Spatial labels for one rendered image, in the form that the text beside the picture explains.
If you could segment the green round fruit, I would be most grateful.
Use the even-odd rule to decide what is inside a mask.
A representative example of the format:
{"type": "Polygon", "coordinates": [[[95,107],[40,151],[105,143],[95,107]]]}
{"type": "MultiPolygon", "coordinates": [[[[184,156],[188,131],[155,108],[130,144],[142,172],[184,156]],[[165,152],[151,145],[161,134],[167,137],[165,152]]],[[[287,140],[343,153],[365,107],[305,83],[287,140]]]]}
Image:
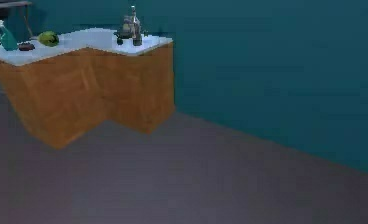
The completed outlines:
{"type": "Polygon", "coordinates": [[[54,47],[59,44],[59,38],[58,35],[53,31],[45,31],[42,32],[38,36],[38,41],[48,47],[54,47]]]}

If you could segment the wooden cabinet with white worktop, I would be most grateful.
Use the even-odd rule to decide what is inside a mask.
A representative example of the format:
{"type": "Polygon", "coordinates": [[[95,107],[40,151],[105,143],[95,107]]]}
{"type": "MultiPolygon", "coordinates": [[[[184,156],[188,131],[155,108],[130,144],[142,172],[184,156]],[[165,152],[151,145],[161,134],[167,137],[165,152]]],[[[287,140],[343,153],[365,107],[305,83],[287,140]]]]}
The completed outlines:
{"type": "Polygon", "coordinates": [[[175,110],[174,42],[145,36],[116,43],[110,29],[33,43],[31,51],[0,47],[0,83],[26,130],[62,148],[105,120],[150,133],[175,110]]]}

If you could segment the teal spray bottle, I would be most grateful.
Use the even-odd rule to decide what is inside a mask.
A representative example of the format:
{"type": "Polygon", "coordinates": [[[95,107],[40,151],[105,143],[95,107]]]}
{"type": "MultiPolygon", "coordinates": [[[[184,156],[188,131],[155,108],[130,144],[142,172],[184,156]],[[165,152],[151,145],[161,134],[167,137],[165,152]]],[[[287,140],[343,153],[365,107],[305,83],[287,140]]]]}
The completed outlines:
{"type": "Polygon", "coordinates": [[[3,20],[0,20],[0,43],[6,51],[14,51],[18,49],[16,38],[4,25],[3,20]]]}

